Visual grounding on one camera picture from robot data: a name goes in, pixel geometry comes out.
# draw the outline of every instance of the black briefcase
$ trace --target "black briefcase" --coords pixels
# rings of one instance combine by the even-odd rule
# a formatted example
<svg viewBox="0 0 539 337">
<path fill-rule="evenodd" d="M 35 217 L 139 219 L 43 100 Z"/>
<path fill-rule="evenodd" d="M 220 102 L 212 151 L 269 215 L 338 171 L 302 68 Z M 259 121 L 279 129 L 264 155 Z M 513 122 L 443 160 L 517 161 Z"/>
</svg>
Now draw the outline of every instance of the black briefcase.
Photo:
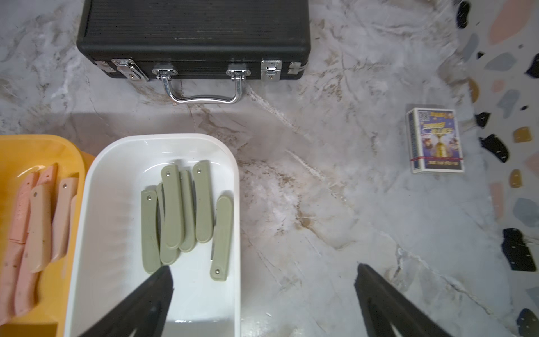
<svg viewBox="0 0 539 337">
<path fill-rule="evenodd" d="M 77 47 L 113 78 L 157 78 L 177 103 L 234 103 L 244 79 L 303 75 L 308 0 L 86 0 Z M 225 98 L 174 94 L 171 79 L 232 79 Z"/>
</svg>

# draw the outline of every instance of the yellow plastic tray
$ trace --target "yellow plastic tray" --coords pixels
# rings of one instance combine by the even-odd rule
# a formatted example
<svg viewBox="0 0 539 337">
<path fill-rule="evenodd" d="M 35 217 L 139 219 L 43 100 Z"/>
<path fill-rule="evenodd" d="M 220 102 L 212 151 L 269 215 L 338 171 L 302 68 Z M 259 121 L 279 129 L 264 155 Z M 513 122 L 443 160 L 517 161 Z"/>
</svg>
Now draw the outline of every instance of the yellow plastic tray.
<svg viewBox="0 0 539 337">
<path fill-rule="evenodd" d="M 94 157 L 81 152 L 68 140 L 52 135 L 0 136 L 0 261 L 8 242 L 17 190 L 26 173 L 58 164 L 58 183 L 78 177 L 77 207 L 67 255 L 50 263 L 41 272 L 36 289 L 37 306 L 23 317 L 13 318 L 0 327 L 0 336 L 63 336 L 67 298 L 75 253 L 82 191 L 89 165 Z"/>
</svg>

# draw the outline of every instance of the beige knife handle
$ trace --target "beige knife handle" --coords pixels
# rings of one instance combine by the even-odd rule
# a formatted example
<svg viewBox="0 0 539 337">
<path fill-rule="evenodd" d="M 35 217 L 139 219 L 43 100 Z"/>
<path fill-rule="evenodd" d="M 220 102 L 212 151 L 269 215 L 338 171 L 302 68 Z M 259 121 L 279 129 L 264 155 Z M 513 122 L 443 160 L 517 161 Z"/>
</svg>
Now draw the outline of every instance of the beige knife handle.
<svg viewBox="0 0 539 337">
<path fill-rule="evenodd" d="M 37 273 L 51 260 L 51 186 L 38 185 L 30 192 L 30 234 L 26 240 L 28 268 Z"/>
<path fill-rule="evenodd" d="M 36 305 L 36 283 L 39 273 L 32 273 L 28 269 L 28 243 L 24 245 L 24 253 L 20 264 L 17 287 L 15 288 L 15 316 L 24 316 Z"/>
<path fill-rule="evenodd" d="M 47 167 L 39 175 L 39 180 L 36 183 L 36 186 L 49 184 L 51 186 L 51 198 L 54 192 L 54 184 L 56 183 L 56 173 L 58 172 L 58 164 L 54 163 Z"/>
<path fill-rule="evenodd" d="M 15 214 L 9 230 L 9 241 L 26 242 L 28 222 L 30 220 L 30 191 L 36 186 L 38 179 L 39 173 L 29 173 L 19 187 L 15 203 Z"/>
<path fill-rule="evenodd" d="M 52 220 L 51 262 L 58 261 L 66 254 L 70 230 L 71 199 L 77 194 L 78 183 L 78 178 L 65 178 L 60 181 L 58 201 Z"/>
<path fill-rule="evenodd" d="M 0 274 L 0 325 L 7 323 L 15 315 L 13 301 L 23 251 L 23 244 L 8 242 Z"/>
</svg>

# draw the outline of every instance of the metal latch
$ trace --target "metal latch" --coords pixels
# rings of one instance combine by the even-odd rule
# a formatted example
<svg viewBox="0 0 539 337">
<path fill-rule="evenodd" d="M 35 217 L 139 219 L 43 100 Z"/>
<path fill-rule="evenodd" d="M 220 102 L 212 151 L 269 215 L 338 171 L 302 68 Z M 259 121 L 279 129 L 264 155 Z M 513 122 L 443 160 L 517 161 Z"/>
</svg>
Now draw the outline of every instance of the metal latch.
<svg viewBox="0 0 539 337">
<path fill-rule="evenodd" d="M 113 59 L 112 63 L 116 69 L 131 81 L 146 82 L 148 77 L 140 70 L 137 64 L 131 59 Z"/>
<path fill-rule="evenodd" d="M 106 61 L 95 61 L 95 65 L 96 65 L 99 69 L 103 70 L 104 72 L 107 72 L 107 73 L 115 73 L 115 72 L 116 72 L 116 70 L 114 70 L 114 68 L 112 68 L 112 67 L 108 64 L 108 62 L 106 62 Z"/>
<path fill-rule="evenodd" d="M 281 79 L 281 60 L 264 60 L 260 62 L 260 79 L 262 81 L 276 82 Z"/>
<path fill-rule="evenodd" d="M 307 64 L 301 65 L 301 62 L 290 62 L 288 67 L 288 73 L 290 75 L 297 75 L 300 71 L 304 71 L 307 68 Z"/>
</svg>

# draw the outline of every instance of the sage green knife handle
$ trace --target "sage green knife handle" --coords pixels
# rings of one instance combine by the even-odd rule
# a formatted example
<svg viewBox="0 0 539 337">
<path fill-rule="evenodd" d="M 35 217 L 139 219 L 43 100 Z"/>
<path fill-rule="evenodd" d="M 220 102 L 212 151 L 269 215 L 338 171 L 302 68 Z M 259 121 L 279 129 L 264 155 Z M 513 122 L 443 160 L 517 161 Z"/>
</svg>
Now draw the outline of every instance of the sage green knife handle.
<svg viewBox="0 0 539 337">
<path fill-rule="evenodd" d="M 195 239 L 195 207 L 193 206 L 193 191 L 191 189 L 191 174 L 189 171 L 180 171 L 179 179 L 182 185 L 183 219 L 185 224 L 185 237 L 179 249 L 190 252 L 196 243 Z"/>
<path fill-rule="evenodd" d="M 179 248 L 183 242 L 183 204 L 179 172 L 176 164 L 163 167 L 163 194 L 165 195 L 165 226 L 161 230 L 168 248 Z"/>
<path fill-rule="evenodd" d="M 153 274 L 161 267 L 159 244 L 157 243 L 157 193 L 141 192 L 142 265 L 147 273 Z"/>
<path fill-rule="evenodd" d="M 159 216 L 161 218 L 161 226 L 163 226 L 163 224 L 165 223 L 165 198 L 163 195 L 163 183 L 157 185 L 157 202 L 159 204 Z M 161 241 L 159 244 L 159 255 L 161 257 L 162 264 L 171 265 L 178 259 L 179 249 L 168 248 L 167 245 L 165 245 L 164 236 L 161 235 Z"/>
<path fill-rule="evenodd" d="M 195 233 L 197 241 L 206 243 L 213 235 L 213 208 L 211 204 L 210 164 L 201 161 L 193 166 L 193 180 L 197 198 Z"/>
<path fill-rule="evenodd" d="M 213 261 L 211 262 L 210 276 L 215 281 L 226 281 L 229 269 L 230 239 L 233 222 L 232 199 L 221 195 L 217 199 L 217 220 L 213 232 Z"/>
</svg>

